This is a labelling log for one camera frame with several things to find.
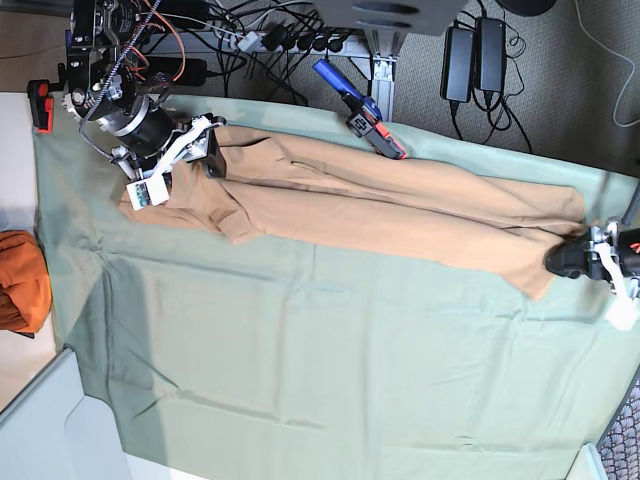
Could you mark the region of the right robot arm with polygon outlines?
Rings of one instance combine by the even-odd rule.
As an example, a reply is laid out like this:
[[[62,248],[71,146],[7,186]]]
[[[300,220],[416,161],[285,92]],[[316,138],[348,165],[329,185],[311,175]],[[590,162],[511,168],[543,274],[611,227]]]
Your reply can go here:
[[[90,123],[119,141],[112,151],[96,150],[137,181],[166,159],[201,164],[211,178],[226,175],[215,129],[226,121],[211,113],[178,117],[163,104],[186,71],[160,68],[141,51],[151,35],[178,34],[160,1],[76,1],[67,35],[65,108],[87,134]]]

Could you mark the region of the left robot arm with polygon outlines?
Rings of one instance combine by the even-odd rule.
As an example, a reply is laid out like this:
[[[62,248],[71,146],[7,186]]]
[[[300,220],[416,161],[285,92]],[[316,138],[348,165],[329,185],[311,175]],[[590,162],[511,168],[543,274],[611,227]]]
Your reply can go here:
[[[590,226],[575,238],[566,238],[545,256],[544,267],[554,275],[577,279],[586,276],[606,281],[616,292],[614,275],[620,274],[624,291],[632,301],[639,299],[639,229],[631,221],[639,211],[639,184],[620,219],[610,219],[604,227]]]

